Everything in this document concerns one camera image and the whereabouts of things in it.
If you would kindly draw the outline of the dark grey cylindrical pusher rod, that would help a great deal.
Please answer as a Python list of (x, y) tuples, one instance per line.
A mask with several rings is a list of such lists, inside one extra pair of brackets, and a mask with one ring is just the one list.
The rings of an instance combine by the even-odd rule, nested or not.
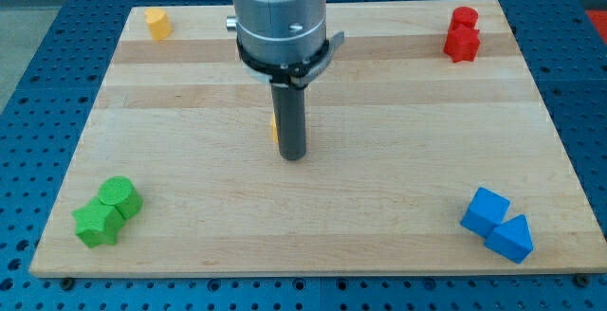
[(306, 154), (304, 91), (272, 86), (271, 94), (280, 155), (299, 160)]

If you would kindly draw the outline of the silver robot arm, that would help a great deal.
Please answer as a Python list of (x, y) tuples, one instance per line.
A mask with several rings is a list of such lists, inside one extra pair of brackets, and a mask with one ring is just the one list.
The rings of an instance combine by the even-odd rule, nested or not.
[(232, 0), (241, 61), (271, 86), (280, 155), (306, 154), (304, 90), (330, 61), (326, 0)]

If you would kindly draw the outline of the black bracket on arm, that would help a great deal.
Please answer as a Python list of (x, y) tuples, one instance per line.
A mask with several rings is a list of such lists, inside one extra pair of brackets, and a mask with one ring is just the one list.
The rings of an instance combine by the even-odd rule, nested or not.
[(337, 32), (325, 39), (311, 57), (294, 64), (268, 64), (253, 58), (237, 40), (239, 58), (248, 74), (256, 81), (279, 88), (305, 89), (331, 64), (337, 49), (343, 45), (345, 33)]

